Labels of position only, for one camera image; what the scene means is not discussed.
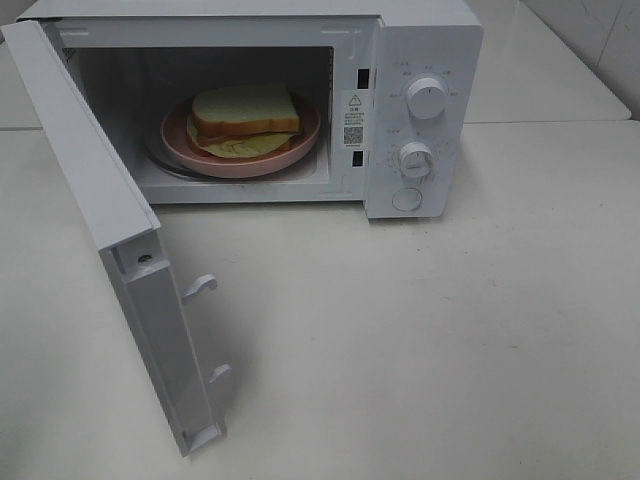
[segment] open microwave door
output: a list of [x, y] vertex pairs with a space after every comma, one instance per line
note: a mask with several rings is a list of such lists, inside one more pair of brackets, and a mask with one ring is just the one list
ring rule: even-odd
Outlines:
[[51, 148], [91, 231], [180, 452], [224, 433], [230, 367], [201, 368], [160, 223], [85, 102], [55, 28], [25, 21], [2, 29]]

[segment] round button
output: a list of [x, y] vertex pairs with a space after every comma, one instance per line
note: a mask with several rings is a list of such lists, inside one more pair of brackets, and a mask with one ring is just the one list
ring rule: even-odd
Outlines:
[[426, 177], [433, 168], [433, 154], [424, 143], [407, 143], [398, 152], [398, 163], [405, 177]]
[[393, 206], [401, 212], [411, 212], [422, 203], [422, 193], [415, 188], [405, 188], [398, 190], [391, 200]]
[[434, 76], [415, 80], [407, 88], [407, 105], [411, 114], [423, 120], [440, 115], [447, 104], [447, 86]]

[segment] microwave control panel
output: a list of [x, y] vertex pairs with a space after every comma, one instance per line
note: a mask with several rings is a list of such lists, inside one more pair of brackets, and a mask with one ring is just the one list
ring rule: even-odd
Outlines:
[[435, 217], [446, 203], [482, 28], [383, 28], [365, 206]]

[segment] white countertop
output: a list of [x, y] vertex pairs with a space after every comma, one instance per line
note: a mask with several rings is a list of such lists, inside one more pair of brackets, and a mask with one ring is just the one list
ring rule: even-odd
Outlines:
[[435, 221], [158, 209], [239, 375], [186, 459], [44, 134], [0, 144], [0, 478], [640, 476], [640, 124], [467, 125]]
[[[629, 118], [629, 110], [524, 4], [470, 3], [485, 27], [485, 40], [468, 123]], [[2, 44], [0, 130], [39, 125]]]

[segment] power knob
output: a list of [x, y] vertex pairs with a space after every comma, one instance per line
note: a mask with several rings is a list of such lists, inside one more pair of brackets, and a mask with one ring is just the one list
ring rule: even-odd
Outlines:
[[411, 114], [428, 120], [437, 117], [445, 109], [449, 90], [442, 80], [427, 75], [414, 80], [405, 95]]
[[407, 143], [398, 152], [398, 164], [405, 177], [426, 177], [433, 168], [433, 153], [424, 143]]

